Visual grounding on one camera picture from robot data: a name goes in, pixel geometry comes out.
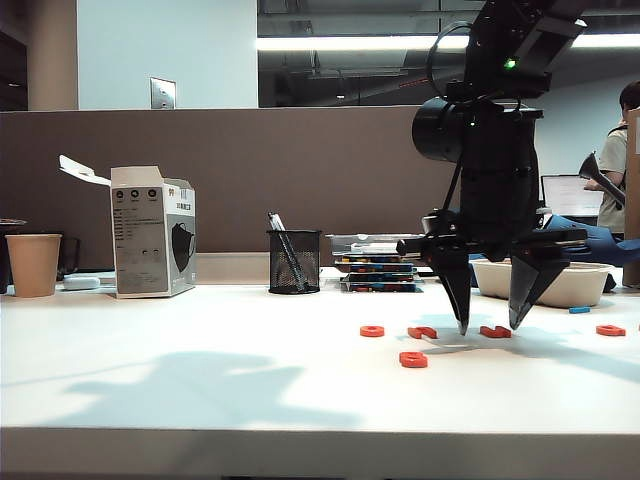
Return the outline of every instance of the white box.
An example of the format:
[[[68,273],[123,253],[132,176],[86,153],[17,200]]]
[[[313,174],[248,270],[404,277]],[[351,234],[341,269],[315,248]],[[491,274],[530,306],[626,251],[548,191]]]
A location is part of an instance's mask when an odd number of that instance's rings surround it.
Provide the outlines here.
[[[111,169],[111,180],[60,156],[64,172],[108,185],[118,298],[170,297],[196,283],[195,191],[156,166]]]

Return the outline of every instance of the cardboard box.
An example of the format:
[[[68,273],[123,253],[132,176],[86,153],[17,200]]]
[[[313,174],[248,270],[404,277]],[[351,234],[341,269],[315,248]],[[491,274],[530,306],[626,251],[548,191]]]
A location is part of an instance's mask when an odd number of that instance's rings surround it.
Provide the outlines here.
[[[60,156],[62,171],[111,193],[118,298],[170,297],[196,283],[195,191],[156,166],[111,169],[111,180]]]
[[[640,109],[629,112],[627,174],[625,176],[624,238],[640,238]],[[640,261],[624,265],[622,284],[640,287]]]

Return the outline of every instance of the person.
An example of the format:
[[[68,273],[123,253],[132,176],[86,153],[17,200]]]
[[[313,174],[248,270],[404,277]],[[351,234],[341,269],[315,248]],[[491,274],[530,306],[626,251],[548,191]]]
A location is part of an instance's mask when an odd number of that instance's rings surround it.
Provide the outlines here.
[[[640,81],[628,84],[620,93],[622,119],[604,142],[598,168],[611,182],[624,192],[627,169],[627,125],[629,111],[640,106]],[[585,190],[604,190],[595,180],[589,180]],[[617,238],[624,238],[624,207],[616,203],[607,192],[602,197],[598,212],[598,226],[607,227]]]

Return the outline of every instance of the monitor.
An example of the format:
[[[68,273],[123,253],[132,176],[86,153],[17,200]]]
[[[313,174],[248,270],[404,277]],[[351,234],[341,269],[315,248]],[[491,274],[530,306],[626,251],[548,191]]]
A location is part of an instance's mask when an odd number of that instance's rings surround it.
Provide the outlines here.
[[[563,217],[597,217],[604,192],[584,190],[580,175],[542,175],[542,199],[551,212]]]

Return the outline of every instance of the paper cup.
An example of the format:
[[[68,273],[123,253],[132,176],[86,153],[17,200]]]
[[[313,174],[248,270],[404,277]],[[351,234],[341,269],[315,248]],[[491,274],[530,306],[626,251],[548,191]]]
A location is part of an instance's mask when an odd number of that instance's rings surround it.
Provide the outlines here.
[[[56,287],[60,234],[6,235],[16,297],[46,297]]]

